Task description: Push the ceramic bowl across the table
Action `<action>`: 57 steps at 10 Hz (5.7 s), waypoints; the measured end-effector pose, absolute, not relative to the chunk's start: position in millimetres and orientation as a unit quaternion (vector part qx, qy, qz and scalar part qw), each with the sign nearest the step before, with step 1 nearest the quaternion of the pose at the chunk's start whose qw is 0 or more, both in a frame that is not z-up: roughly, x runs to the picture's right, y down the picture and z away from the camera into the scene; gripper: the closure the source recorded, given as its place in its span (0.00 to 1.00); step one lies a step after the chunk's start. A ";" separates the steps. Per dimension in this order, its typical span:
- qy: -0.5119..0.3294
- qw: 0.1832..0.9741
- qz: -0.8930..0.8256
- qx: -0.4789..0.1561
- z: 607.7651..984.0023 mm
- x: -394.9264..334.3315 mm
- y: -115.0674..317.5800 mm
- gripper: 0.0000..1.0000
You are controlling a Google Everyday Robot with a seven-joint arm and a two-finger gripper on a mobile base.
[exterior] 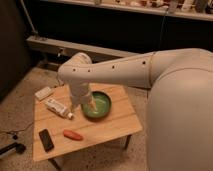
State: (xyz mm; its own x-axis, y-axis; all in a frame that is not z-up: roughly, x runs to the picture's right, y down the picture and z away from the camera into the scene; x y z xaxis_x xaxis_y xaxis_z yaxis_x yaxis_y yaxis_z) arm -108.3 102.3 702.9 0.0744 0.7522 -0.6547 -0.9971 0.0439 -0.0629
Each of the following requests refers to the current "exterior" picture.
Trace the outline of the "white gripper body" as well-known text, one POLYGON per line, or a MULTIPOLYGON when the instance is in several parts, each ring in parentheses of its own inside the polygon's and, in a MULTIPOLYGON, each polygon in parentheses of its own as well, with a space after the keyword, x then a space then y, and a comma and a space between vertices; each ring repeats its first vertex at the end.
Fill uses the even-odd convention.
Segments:
POLYGON ((91 89, 88 83, 70 84, 69 89, 73 105, 78 106, 91 100, 91 89))

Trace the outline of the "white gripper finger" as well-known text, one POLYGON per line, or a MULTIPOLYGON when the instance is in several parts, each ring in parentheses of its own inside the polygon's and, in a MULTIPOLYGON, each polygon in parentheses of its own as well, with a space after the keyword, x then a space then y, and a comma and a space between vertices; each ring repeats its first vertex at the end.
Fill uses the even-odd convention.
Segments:
POLYGON ((74 113, 75 109, 76 109, 76 105, 75 104, 71 104, 71 106, 70 106, 70 112, 74 113))
POLYGON ((87 105, 89 106, 89 108, 90 108, 91 110, 94 110, 94 111, 97 110, 96 102, 95 102, 95 100, 94 100, 94 97, 91 97, 91 99, 88 101, 87 105))

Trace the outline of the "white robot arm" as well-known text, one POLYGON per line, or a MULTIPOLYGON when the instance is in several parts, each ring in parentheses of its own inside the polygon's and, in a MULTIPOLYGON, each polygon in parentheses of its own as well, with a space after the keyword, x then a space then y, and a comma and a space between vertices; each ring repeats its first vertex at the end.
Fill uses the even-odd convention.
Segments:
POLYGON ((76 106, 91 100, 91 83, 148 89, 149 171, 213 171, 213 52, 163 50, 99 63, 77 53, 58 74, 76 106))

